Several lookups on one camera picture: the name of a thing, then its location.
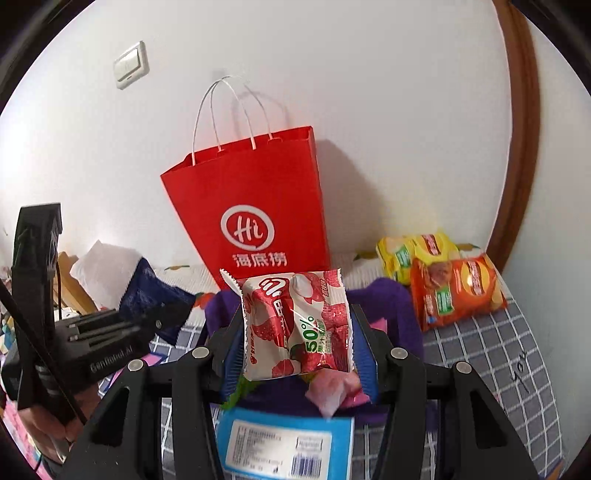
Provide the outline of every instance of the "hi logo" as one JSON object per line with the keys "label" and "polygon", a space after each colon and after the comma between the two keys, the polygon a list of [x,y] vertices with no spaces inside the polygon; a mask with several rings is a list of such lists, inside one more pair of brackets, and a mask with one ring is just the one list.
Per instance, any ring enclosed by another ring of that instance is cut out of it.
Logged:
{"label": "hi logo", "polygon": [[252,205],[235,205],[222,215],[222,233],[235,247],[250,252],[264,250],[275,238],[269,216]]}
{"label": "hi logo", "polygon": [[287,282],[284,278],[266,278],[259,283],[259,287],[262,288],[265,295],[273,298],[280,296],[282,288],[286,285]]}

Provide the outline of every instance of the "product label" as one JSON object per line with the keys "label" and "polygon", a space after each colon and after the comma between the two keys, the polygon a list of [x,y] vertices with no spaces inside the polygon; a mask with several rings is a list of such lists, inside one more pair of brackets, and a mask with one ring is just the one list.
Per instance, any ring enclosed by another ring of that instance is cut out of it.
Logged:
{"label": "product label", "polygon": [[331,331],[326,331],[324,321],[308,317],[301,318],[299,328],[302,337],[305,339],[306,352],[311,353],[332,353],[330,341]]}
{"label": "product label", "polygon": [[439,250],[439,246],[437,245],[437,239],[435,235],[421,235],[423,240],[425,240],[425,245],[429,250],[431,255],[441,255],[441,250]]}
{"label": "product label", "polygon": [[222,215],[223,236],[235,247],[256,252],[273,243],[275,227],[271,218],[252,205],[235,205]]}
{"label": "product label", "polygon": [[462,289],[479,297],[484,295],[491,284],[491,276],[485,264],[475,260],[468,260],[462,265]]}
{"label": "product label", "polygon": [[447,315],[453,312],[452,292],[449,289],[449,285],[437,290],[435,292],[435,298],[439,315]]}
{"label": "product label", "polygon": [[410,254],[406,245],[403,245],[400,250],[396,251],[396,258],[401,267],[410,267]]}
{"label": "product label", "polygon": [[327,480],[331,441],[330,432],[235,420],[226,464],[244,473],[270,478]]}

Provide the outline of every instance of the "lychee juice drink pouch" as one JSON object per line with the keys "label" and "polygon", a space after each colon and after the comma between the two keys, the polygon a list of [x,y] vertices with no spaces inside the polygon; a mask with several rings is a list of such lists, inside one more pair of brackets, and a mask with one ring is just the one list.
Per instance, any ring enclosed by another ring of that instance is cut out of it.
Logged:
{"label": "lychee juice drink pouch", "polygon": [[244,316],[244,372],[267,380],[331,368],[353,370],[349,303],[340,270],[234,280]]}

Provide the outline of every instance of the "white pillow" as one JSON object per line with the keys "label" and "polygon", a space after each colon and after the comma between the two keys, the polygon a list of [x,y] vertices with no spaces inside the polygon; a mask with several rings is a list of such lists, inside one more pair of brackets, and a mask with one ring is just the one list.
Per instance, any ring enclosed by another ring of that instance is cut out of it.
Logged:
{"label": "white pillow", "polygon": [[70,270],[98,308],[118,309],[142,256],[131,248],[97,240]]}

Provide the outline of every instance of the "orange chip bag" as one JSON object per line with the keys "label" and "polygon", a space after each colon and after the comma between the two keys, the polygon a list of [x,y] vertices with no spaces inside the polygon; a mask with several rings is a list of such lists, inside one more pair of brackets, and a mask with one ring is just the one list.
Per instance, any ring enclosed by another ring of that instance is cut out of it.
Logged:
{"label": "orange chip bag", "polygon": [[429,266],[415,258],[410,277],[414,310],[423,332],[507,305],[487,255]]}

